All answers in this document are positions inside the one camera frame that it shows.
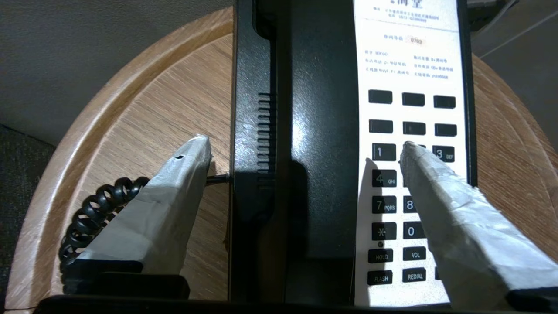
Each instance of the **wood grain surface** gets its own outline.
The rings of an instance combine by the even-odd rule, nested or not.
[[[233,10],[169,34],[118,72],[76,119],[45,170],[20,234],[6,309],[60,294],[57,250],[71,215],[102,184],[153,176],[182,143],[209,135],[229,169]],[[558,158],[522,102],[473,58],[479,187],[558,260]],[[206,189],[181,272],[192,298],[226,300],[228,187]]]

